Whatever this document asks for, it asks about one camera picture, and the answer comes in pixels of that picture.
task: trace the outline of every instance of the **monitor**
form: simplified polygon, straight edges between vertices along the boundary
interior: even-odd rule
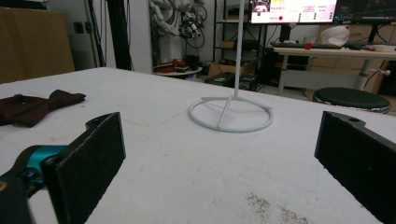
[[[261,24],[330,23],[337,0],[249,0],[249,21]]]
[[[334,21],[339,23],[392,24],[395,0],[338,0]]]

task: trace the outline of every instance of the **white tabletop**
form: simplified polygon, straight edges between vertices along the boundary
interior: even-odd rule
[[[254,133],[221,133],[191,121],[187,111],[203,96],[233,89],[109,68],[2,84],[0,98],[48,97],[57,89],[84,93],[86,101],[49,113],[33,128],[0,127],[0,174],[27,147],[67,145],[86,121],[120,111],[126,159],[88,223],[377,223],[314,151],[323,110],[362,119],[396,142],[393,116],[240,91],[271,106],[274,123]],[[233,125],[247,119],[230,116],[225,122]],[[56,222],[46,191],[30,205],[36,223]]]

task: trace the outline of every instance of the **cardboard box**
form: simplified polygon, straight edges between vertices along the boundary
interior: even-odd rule
[[[255,58],[248,63],[245,63],[241,66],[240,74],[239,75],[247,75],[247,74],[254,74],[256,71],[256,64],[261,57]],[[220,73],[235,73],[236,66],[233,65],[224,65],[220,64],[219,62],[213,62],[209,66],[209,73],[208,77],[213,77]]]
[[[239,15],[228,15],[227,20],[229,21],[239,21]],[[244,22],[248,22],[248,15],[244,15]]]
[[[233,49],[235,42],[233,41],[220,41],[219,47],[222,49]]]
[[[0,83],[73,72],[62,12],[0,7]]]

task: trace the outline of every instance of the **dark red cloth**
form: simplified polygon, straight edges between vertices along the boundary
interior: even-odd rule
[[[14,95],[0,100],[0,125],[19,123],[33,127],[50,111],[84,100],[84,94],[72,94],[60,90],[54,91],[49,99],[21,94]]]

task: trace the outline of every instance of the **black stool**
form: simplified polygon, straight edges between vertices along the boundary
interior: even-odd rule
[[[390,102],[384,97],[348,88],[330,87],[317,90],[314,92],[313,101],[383,114],[390,109]]]

